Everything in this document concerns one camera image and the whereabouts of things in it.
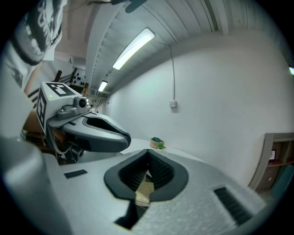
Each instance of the small plant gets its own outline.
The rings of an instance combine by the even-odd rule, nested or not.
[[[157,142],[157,143],[163,143],[163,141],[157,137],[153,137],[151,140],[153,140],[154,142]]]
[[[164,146],[163,143],[160,143],[160,144],[158,144],[158,148],[159,148],[159,149],[165,149],[165,146]]]

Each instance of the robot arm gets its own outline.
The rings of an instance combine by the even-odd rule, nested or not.
[[[42,83],[37,116],[49,145],[59,154],[70,152],[75,162],[83,151],[119,152],[130,146],[130,135],[122,126],[91,113],[86,97],[62,83]],[[65,132],[62,147],[57,147],[53,129]]]

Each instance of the vent grille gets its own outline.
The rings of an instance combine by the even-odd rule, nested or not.
[[[252,215],[238,202],[226,187],[214,190],[214,193],[236,221],[238,226],[247,222]]]
[[[91,89],[91,90],[90,90],[90,94],[91,94],[92,96],[95,96],[95,95],[96,95],[96,90],[95,90],[95,89]]]

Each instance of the white wall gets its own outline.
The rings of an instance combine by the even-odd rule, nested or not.
[[[103,101],[103,103],[99,107],[95,107],[95,109],[100,113],[100,114],[105,114],[106,110],[106,101]]]
[[[86,58],[87,56],[87,44],[83,41],[68,40],[62,37],[57,44],[55,51],[64,54]]]
[[[79,68],[82,70],[86,70],[86,59],[80,57],[72,57],[73,58],[73,67]]]
[[[264,134],[294,131],[294,79],[282,54],[257,31],[197,37],[175,45],[173,54],[177,109],[168,106],[166,51],[130,74],[104,113],[132,138],[157,136],[248,185]]]
[[[42,82],[54,81],[58,70],[62,71],[62,78],[64,76],[72,74],[73,67],[71,64],[57,58],[55,58],[54,61],[44,61],[41,70],[29,92],[32,92],[39,88]]]

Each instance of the white table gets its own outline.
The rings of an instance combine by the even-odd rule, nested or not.
[[[129,153],[129,152],[133,152],[133,151],[137,151],[137,150],[143,150],[143,149],[152,149],[152,150],[156,150],[156,149],[153,149],[152,147],[150,147],[150,141],[149,140],[141,140],[141,139],[132,139],[131,143],[130,143],[130,146],[121,151],[120,153],[122,154],[126,154],[126,153]],[[162,149],[162,150],[158,150],[158,151],[165,151],[165,152],[169,152],[169,153],[173,153],[173,154],[176,154],[176,155],[180,155],[182,157],[187,157],[187,158],[190,158],[190,159],[193,159],[193,160],[196,160],[196,161],[201,161],[201,162],[205,162],[191,154],[188,154],[188,153],[185,153],[181,150],[178,150],[178,149],[175,149],[175,148],[172,148],[172,147],[168,147],[166,146],[165,149]]]

